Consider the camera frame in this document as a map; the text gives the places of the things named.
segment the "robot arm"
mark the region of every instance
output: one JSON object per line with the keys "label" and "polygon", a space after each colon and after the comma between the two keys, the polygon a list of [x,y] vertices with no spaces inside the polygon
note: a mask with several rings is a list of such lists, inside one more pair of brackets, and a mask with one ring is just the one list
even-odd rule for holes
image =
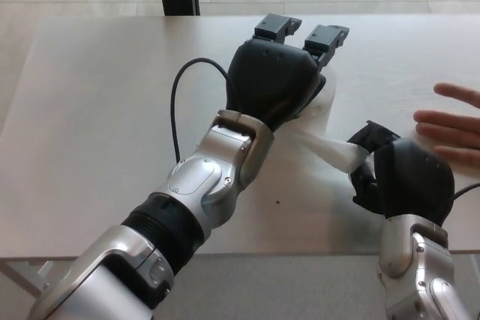
{"label": "robot arm", "polygon": [[229,68],[235,89],[227,85],[227,110],[219,111],[195,153],[47,288],[28,320],[152,319],[174,276],[212,229],[233,215],[238,195],[262,167],[273,132],[326,83],[320,71],[348,29],[319,25],[304,49],[284,45],[300,23],[269,14],[256,27]]}
{"label": "robot arm", "polygon": [[47,289],[31,320],[150,320],[174,276],[233,214],[273,134],[261,121],[219,111],[195,153],[120,225],[108,229]]}
{"label": "robot arm", "polygon": [[385,216],[378,275],[387,319],[470,319],[455,289],[448,234],[454,201],[450,166],[411,139],[371,121],[349,142],[374,152],[351,174],[353,201]]}
{"label": "robot arm", "polygon": [[386,220],[380,243],[387,319],[470,319],[455,288],[444,229],[418,215],[398,215]]}

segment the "finger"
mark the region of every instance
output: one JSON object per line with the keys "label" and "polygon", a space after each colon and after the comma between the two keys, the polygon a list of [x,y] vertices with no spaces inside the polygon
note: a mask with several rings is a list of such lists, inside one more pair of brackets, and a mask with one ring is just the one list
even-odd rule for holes
{"label": "finger", "polygon": [[441,127],[451,127],[480,133],[480,118],[473,116],[448,114],[447,112],[438,112],[435,110],[419,110],[413,114],[413,120],[418,123],[429,123]]}
{"label": "finger", "polygon": [[443,97],[451,97],[480,109],[480,92],[464,86],[439,82],[433,91]]}
{"label": "finger", "polygon": [[415,127],[420,135],[438,140],[456,144],[466,148],[480,148],[480,135],[468,131],[451,129],[450,127],[439,127],[438,125],[418,123]]}
{"label": "finger", "polygon": [[435,153],[447,161],[463,163],[470,166],[480,166],[480,151],[474,149],[457,149],[448,146],[436,146]]}

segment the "table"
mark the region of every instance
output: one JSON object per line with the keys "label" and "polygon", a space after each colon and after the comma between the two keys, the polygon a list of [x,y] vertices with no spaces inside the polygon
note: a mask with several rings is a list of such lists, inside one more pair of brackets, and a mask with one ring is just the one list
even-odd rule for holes
{"label": "table", "polygon": [[[300,16],[287,43],[302,46],[319,23],[351,28],[331,61],[337,94],[327,134],[348,139],[370,119],[416,136],[418,108],[472,112],[432,92],[451,79],[478,86],[477,16]],[[174,164],[172,80],[203,56],[228,67],[261,16],[61,18],[43,22],[0,137],[0,259],[72,259],[164,181]],[[218,109],[224,81],[197,65],[181,80],[183,155]],[[383,219],[352,203],[348,177],[320,159],[279,161],[272,149],[233,218],[199,253],[373,254]],[[455,167],[457,188],[479,179]],[[445,222],[454,253],[477,252],[479,195],[463,196]]]}

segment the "cable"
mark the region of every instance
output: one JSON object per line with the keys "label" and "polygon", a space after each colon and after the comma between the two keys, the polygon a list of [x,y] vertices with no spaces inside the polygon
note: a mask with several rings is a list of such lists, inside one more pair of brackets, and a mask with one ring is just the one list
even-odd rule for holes
{"label": "cable", "polygon": [[477,187],[480,187],[480,183],[476,183],[476,184],[472,184],[472,185],[469,185],[468,187],[465,187],[463,189],[460,189],[459,191],[457,191],[455,194],[453,194],[453,199],[452,200],[456,200],[458,199],[460,196],[462,196],[463,194],[473,190],[473,189],[476,189]]}
{"label": "cable", "polygon": [[193,60],[190,60],[189,62],[185,63],[183,67],[178,71],[175,80],[173,80],[173,85],[172,85],[172,94],[170,97],[170,123],[172,125],[172,139],[173,139],[173,148],[175,149],[175,161],[179,163],[180,161],[180,148],[179,148],[179,138],[177,137],[177,125],[175,121],[175,96],[177,93],[177,87],[179,86],[179,81],[180,78],[182,77],[183,73],[193,64],[196,63],[207,63],[210,65],[213,65],[214,67],[217,68],[218,71],[223,75],[225,78],[226,82],[230,85],[230,88],[232,89],[233,96],[236,97],[238,100],[238,92],[236,91],[236,87],[233,85],[232,81],[230,80],[227,72],[225,69],[221,67],[216,61],[213,61],[208,58],[195,58]]}

